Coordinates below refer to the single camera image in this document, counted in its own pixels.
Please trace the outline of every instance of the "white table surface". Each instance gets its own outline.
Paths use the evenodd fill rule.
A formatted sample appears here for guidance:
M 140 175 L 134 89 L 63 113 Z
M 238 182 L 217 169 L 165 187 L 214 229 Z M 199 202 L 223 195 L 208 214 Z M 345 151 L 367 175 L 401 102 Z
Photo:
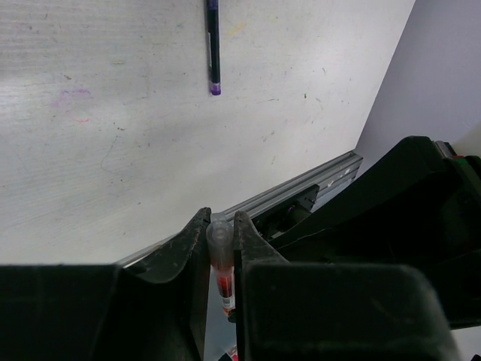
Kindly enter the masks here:
M 112 262 L 356 145 L 414 0 L 0 5 L 0 262 Z

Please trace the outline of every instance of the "purple pen cap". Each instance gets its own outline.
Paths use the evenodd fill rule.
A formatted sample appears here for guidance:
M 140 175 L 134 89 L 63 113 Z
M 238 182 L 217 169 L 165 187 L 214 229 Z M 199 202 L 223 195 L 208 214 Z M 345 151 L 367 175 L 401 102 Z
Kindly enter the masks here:
M 210 92 L 213 96 L 220 96 L 220 83 L 211 83 Z

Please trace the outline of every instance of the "test tube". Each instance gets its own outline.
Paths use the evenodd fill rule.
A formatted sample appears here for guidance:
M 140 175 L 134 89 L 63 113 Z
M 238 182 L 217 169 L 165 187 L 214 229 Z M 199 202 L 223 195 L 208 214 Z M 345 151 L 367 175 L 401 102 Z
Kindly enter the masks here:
M 206 230 L 210 264 L 216 272 L 217 286 L 225 314 L 235 308 L 234 297 L 234 228 L 223 213 L 210 215 Z

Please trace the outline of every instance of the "black pen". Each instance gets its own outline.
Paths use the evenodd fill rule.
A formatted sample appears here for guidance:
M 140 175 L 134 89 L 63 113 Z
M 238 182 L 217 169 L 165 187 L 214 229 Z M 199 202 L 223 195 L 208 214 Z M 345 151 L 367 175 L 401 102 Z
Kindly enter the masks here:
M 210 43 L 210 92 L 220 95 L 219 0 L 207 0 L 207 30 Z

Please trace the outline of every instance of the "clear plastic cap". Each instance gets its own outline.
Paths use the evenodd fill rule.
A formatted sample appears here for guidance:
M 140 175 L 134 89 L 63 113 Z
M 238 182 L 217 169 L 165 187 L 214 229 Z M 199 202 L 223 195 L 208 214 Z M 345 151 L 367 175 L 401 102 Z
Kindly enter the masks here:
M 210 264 L 216 270 L 227 270 L 234 266 L 234 228 L 224 213 L 210 215 L 206 230 Z

